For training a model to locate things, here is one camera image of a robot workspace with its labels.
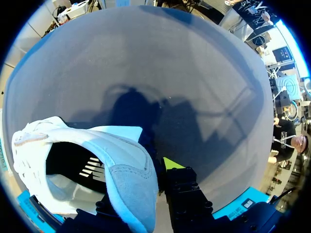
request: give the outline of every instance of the gray surface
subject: gray surface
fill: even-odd
[[[115,8],[66,23],[25,55],[5,93],[8,155],[15,131],[51,116],[76,128],[139,125],[154,133],[160,157],[194,168],[215,210],[257,187],[271,147],[263,62],[178,10]]]

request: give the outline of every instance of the wall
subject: wall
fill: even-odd
[[[276,58],[273,55],[273,50],[287,46],[282,34],[277,28],[272,28],[268,31],[271,41],[266,43],[267,48],[265,49],[265,56],[263,60],[265,61],[266,66],[276,63]]]
[[[4,93],[5,84],[15,66],[44,35],[45,31],[54,21],[52,12],[55,6],[52,0],[43,3],[32,17],[26,22],[15,39],[0,73],[0,92]],[[0,108],[2,108],[3,94],[0,95]]]

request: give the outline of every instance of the blue label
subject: blue label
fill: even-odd
[[[228,216],[230,220],[235,219],[257,202],[266,202],[269,196],[259,192],[258,190],[249,187],[238,198],[232,201],[230,204],[213,213],[213,217],[218,219],[222,216]]]
[[[34,225],[39,228],[44,233],[54,233],[55,230],[46,223],[43,218],[39,215],[37,210],[32,206],[29,201],[30,194],[28,191],[22,192],[17,198],[18,203],[22,210],[25,212],[27,217],[34,223]],[[54,215],[60,222],[64,222],[60,215]]]
[[[8,170],[8,166],[6,165],[4,155],[3,155],[1,140],[0,140],[0,165],[1,165],[2,172],[5,172]]]

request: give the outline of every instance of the white sneaker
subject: white sneaker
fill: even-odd
[[[138,143],[141,131],[140,127],[124,126],[74,129],[57,116],[35,121],[13,135],[14,169],[30,194],[50,212],[75,214],[79,208],[94,214],[102,193],[60,174],[46,175],[52,144],[77,144],[103,163],[110,202],[120,218],[134,232],[152,232],[158,186],[152,159]]]

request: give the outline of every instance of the cable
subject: cable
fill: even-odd
[[[283,196],[291,193],[292,191],[296,190],[296,188],[291,188],[289,190],[287,190],[286,192],[282,193],[280,196],[278,196],[275,199],[271,199],[271,201],[269,202],[270,205],[272,205],[273,203],[275,203],[276,201],[280,200]]]

